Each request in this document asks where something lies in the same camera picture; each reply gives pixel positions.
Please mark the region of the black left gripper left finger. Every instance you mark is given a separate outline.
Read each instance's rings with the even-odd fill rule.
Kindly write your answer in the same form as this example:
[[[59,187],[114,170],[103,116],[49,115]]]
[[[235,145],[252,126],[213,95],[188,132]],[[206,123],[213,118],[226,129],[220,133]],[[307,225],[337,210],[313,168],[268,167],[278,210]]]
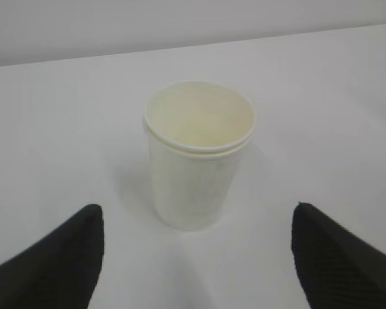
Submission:
[[[87,205],[0,265],[0,308],[87,308],[103,258],[102,208]]]

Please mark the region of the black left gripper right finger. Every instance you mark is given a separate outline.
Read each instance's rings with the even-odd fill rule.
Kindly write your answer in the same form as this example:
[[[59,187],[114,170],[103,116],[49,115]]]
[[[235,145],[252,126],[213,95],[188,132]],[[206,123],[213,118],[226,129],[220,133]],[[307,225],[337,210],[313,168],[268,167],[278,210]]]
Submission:
[[[311,308],[386,308],[386,254],[312,204],[293,211],[291,251]]]

